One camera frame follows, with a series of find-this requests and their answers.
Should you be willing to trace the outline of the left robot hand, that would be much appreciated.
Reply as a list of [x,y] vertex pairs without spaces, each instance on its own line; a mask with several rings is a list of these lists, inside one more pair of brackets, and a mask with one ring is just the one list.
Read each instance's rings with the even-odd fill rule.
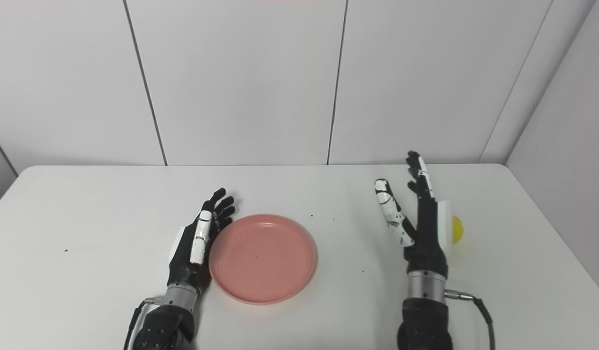
[[211,248],[220,232],[233,222],[234,203],[235,198],[228,195],[226,188],[217,189],[203,203],[193,223],[182,229],[169,261],[168,287],[190,286],[198,295],[209,287]]

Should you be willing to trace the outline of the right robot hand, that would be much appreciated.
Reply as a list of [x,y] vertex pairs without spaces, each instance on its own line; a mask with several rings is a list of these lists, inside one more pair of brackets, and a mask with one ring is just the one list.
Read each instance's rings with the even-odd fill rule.
[[374,182],[375,194],[387,226],[404,248],[407,272],[426,270],[448,277],[446,254],[438,240],[438,201],[433,195],[430,174],[422,156],[413,150],[405,159],[413,178],[407,186],[417,199],[417,224],[413,225],[391,190],[390,183],[379,178]]

